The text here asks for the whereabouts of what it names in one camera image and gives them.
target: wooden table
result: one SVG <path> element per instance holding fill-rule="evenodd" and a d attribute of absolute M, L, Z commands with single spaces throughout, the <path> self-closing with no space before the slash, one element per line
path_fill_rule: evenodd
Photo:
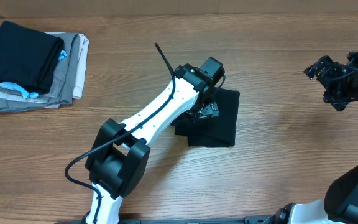
<path fill-rule="evenodd" d="M 59 110 L 0 114 L 0 223 L 79 220 L 89 189 L 63 171 L 93 144 L 109 118 L 152 101 L 172 66 L 223 63 L 224 88 L 241 92 L 236 145 L 188 147 L 167 128 L 146 173 L 124 199 L 123 218 L 239 218 L 324 198 L 358 164 L 358 104 L 337 112 L 303 70 L 322 55 L 358 50 L 358 13 L 13 19 L 91 41 L 83 99 Z M 72 176 L 88 180 L 84 161 Z"/>

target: stack of folded clothes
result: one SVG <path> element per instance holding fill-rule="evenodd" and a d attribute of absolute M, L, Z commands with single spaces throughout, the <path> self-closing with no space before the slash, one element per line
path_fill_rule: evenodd
<path fill-rule="evenodd" d="M 0 112 L 56 109 L 81 99 L 89 40 L 83 34 L 0 26 Z"/>

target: black cloth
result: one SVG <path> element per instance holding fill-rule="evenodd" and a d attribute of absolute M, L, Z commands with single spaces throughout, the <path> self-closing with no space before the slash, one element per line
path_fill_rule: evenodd
<path fill-rule="evenodd" d="M 181 120 L 175 125 L 175 135 L 187 136 L 189 146 L 230 147 L 235 144 L 240 93 L 224 89 L 215 91 L 218 117 L 201 124 Z"/>
<path fill-rule="evenodd" d="M 13 82 L 29 92 L 48 93 L 63 47 L 59 37 L 4 21 L 0 26 L 0 83 Z"/>

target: light blue fabric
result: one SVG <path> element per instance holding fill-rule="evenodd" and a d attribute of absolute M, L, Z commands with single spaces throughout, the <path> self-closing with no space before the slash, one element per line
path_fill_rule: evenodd
<path fill-rule="evenodd" d="M 62 50 L 62 51 L 60 52 L 60 56 L 59 56 L 59 58 L 58 58 L 57 60 L 62 60 L 62 59 L 64 59 L 65 57 L 67 57 L 67 53 L 66 53 L 64 50 Z"/>
<path fill-rule="evenodd" d="M 3 83 L 0 83 L 0 87 L 6 88 L 8 90 L 17 90 L 22 93 L 22 96 L 25 99 L 28 99 L 28 98 L 35 99 L 39 96 L 38 93 L 29 93 L 27 90 L 23 89 L 21 86 L 19 86 L 16 83 L 3 82 Z"/>

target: gray cloth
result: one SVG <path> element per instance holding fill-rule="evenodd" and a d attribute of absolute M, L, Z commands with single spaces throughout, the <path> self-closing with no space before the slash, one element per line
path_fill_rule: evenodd
<path fill-rule="evenodd" d="M 68 70 L 68 64 L 71 57 L 71 46 L 73 44 L 73 39 L 77 34 L 74 33 L 62 33 L 62 34 L 51 34 L 55 37 L 60 37 L 64 40 L 64 51 L 67 53 L 68 57 L 60 60 L 57 63 L 56 69 L 53 71 L 53 83 L 50 87 L 49 93 L 40 95 L 36 99 L 24 99 L 22 93 L 17 90 L 8 90 L 6 88 L 0 87 L 0 98 L 7 100 L 19 101 L 19 102 L 31 102 L 31 103 L 48 103 L 49 97 L 57 98 L 59 93 L 62 91 L 66 74 Z"/>
<path fill-rule="evenodd" d="M 72 54 L 68 65 L 67 76 L 58 98 L 49 98 L 48 103 L 22 103 L 0 99 L 0 112 L 23 112 L 58 104 L 72 104 L 79 51 L 80 39 L 76 35 L 71 47 Z"/>

